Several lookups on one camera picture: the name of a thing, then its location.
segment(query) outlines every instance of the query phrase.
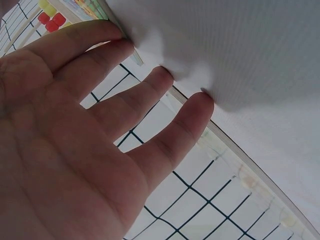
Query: palm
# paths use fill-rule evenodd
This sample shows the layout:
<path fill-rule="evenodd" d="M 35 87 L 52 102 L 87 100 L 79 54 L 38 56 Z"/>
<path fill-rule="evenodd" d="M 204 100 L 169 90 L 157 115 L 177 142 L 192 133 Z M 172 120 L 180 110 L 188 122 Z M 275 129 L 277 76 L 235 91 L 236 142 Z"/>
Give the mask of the palm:
<path fill-rule="evenodd" d="M 83 109 L 79 102 L 132 53 L 120 38 L 111 23 L 86 22 L 1 59 L 4 238 L 120 239 L 202 133 L 213 102 L 200 93 L 141 147 L 124 154 L 113 145 L 173 83 L 158 67 L 136 87 Z"/>

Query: grid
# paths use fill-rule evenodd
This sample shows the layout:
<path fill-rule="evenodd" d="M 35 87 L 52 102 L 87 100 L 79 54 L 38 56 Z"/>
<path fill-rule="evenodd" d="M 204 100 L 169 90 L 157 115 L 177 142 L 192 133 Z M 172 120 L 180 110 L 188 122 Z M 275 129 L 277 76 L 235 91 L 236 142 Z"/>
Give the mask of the grid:
<path fill-rule="evenodd" d="M 22 38 L 37 25 L 37 16 L 41 12 L 28 20 L 37 9 L 36 3 L 36 0 L 22 0 L 3 17 L 0 29 L 2 56 L 21 25 L 29 21 L 7 53 L 16 50 Z M 27 43 L 41 37 L 45 31 L 43 26 L 40 27 Z M 120 64 L 81 105 L 88 109 L 139 82 L 126 66 Z M 173 117 L 174 113 L 159 101 L 115 144 L 127 152 L 149 140 Z M 216 157 L 212 159 L 206 154 L 201 155 L 203 152 L 195 147 L 181 166 L 148 198 L 124 240 L 307 240 L 302 237 L 303 232 L 295 234 L 281 225 L 279 217 L 271 211 L 272 202 L 263 209 L 257 207 L 253 193 L 241 186 L 240 179 L 225 164 L 226 151 L 214 151 Z M 195 160 L 198 161 L 195 156 L 201 156 L 204 161 L 195 165 Z"/>

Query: yellow block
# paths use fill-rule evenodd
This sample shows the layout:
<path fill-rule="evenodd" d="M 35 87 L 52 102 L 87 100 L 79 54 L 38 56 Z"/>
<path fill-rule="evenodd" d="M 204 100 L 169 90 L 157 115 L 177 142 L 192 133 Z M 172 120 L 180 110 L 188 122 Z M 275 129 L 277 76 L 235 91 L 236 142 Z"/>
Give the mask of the yellow block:
<path fill-rule="evenodd" d="M 52 18 L 54 15 L 57 13 L 57 9 L 55 9 L 52 5 L 48 4 L 43 11 L 50 17 Z"/>
<path fill-rule="evenodd" d="M 38 5 L 39 5 L 39 8 L 45 9 L 49 5 L 49 3 L 47 0 L 39 0 Z"/>
<path fill-rule="evenodd" d="M 72 23 L 68 21 L 62 26 L 62 28 L 69 27 L 71 25 L 72 25 Z"/>

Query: hand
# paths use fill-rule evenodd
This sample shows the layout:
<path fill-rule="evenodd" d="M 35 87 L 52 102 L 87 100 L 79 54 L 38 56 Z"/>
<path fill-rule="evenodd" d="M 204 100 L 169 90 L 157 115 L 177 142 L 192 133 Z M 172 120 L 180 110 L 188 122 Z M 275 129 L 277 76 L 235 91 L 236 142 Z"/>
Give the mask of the hand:
<path fill-rule="evenodd" d="M 214 103 L 197 93 L 147 143 L 114 146 L 172 86 L 162 67 L 88 110 L 79 105 L 134 51 L 121 38 L 108 21 L 83 22 L 0 59 L 3 239 L 121 239 L 202 134 Z"/>

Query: red block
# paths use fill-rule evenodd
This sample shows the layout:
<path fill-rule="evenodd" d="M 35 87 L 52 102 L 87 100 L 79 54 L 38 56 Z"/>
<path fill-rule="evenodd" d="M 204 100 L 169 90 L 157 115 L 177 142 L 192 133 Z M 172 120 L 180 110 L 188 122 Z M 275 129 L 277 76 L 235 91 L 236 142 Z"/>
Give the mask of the red block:
<path fill-rule="evenodd" d="M 65 24 L 66 22 L 66 18 L 60 13 L 58 12 L 56 15 L 54 15 L 54 17 L 52 18 L 52 20 L 55 22 L 55 24 L 57 24 L 59 27 L 61 27 L 63 24 Z"/>
<path fill-rule="evenodd" d="M 49 33 L 52 33 L 54 31 L 57 31 L 59 29 L 59 26 L 53 20 L 50 20 L 45 25 L 45 29 L 47 29 Z"/>
<path fill-rule="evenodd" d="M 45 12 L 42 12 L 39 16 L 38 16 L 38 20 L 40 23 L 42 23 L 43 25 L 46 25 L 49 20 L 50 20 L 50 17 L 45 13 Z"/>

